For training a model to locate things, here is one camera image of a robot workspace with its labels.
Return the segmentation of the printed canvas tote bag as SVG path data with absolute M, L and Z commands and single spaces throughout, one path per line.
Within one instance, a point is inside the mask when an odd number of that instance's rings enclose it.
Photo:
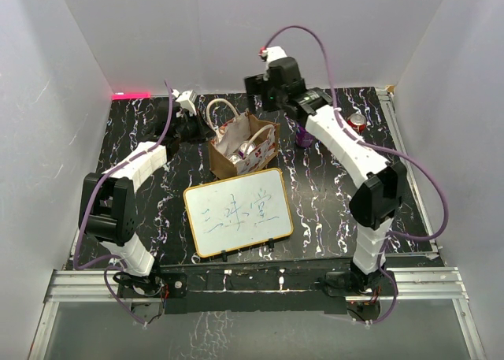
M 217 127 L 210 114 L 213 107 L 225 104 L 233 118 Z M 208 142 L 209 168 L 220 180 L 264 169 L 280 148 L 280 125 L 258 119 L 249 110 L 240 113 L 228 100 L 215 98 L 206 106 L 206 120 L 215 131 Z

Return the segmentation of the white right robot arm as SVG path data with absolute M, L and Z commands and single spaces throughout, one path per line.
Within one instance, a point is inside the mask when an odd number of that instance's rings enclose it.
M 319 140 L 350 175 L 355 194 L 351 215 L 357 223 L 356 249 L 350 263 L 352 288 L 367 295 L 377 288 L 384 272 L 384 245 L 396 210 L 402 205 L 406 167 L 389 162 L 368 148 L 345 122 L 335 96 L 309 89 L 297 61 L 280 55 L 265 62 L 265 71 L 244 80 L 248 99 L 258 95 L 265 111 L 284 111 L 308 134 Z

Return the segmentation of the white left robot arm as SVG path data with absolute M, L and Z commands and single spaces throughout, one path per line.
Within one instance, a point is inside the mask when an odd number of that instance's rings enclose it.
M 156 295 L 162 276 L 154 272 L 154 256 L 136 233 L 136 192 L 178 151 L 182 143 L 201 143 L 211 133 L 193 98 L 180 96 L 160 102 L 154 119 L 136 148 L 103 173 L 89 173 L 83 180 L 79 235 L 73 268 L 82 270 L 102 260 L 113 259 L 146 296 Z M 80 247 L 87 236 L 109 251 L 96 260 L 80 264 Z

